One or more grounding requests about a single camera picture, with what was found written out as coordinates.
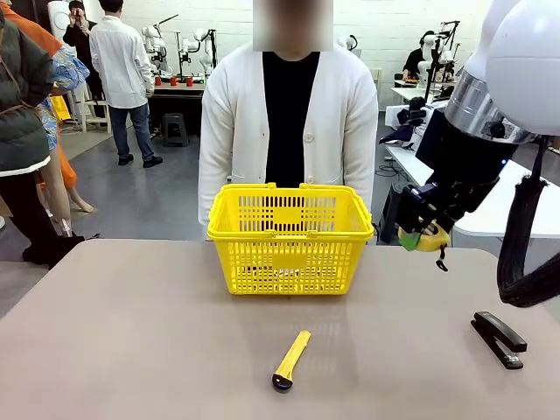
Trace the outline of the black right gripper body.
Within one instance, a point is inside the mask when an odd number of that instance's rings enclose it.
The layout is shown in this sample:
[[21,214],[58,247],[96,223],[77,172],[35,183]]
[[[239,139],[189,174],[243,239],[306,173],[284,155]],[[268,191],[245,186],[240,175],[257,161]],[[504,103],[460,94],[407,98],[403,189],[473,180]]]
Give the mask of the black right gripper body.
[[494,188],[517,146],[468,135],[452,126],[442,109],[430,116],[416,151],[433,170],[428,182],[437,221],[458,221],[474,212]]

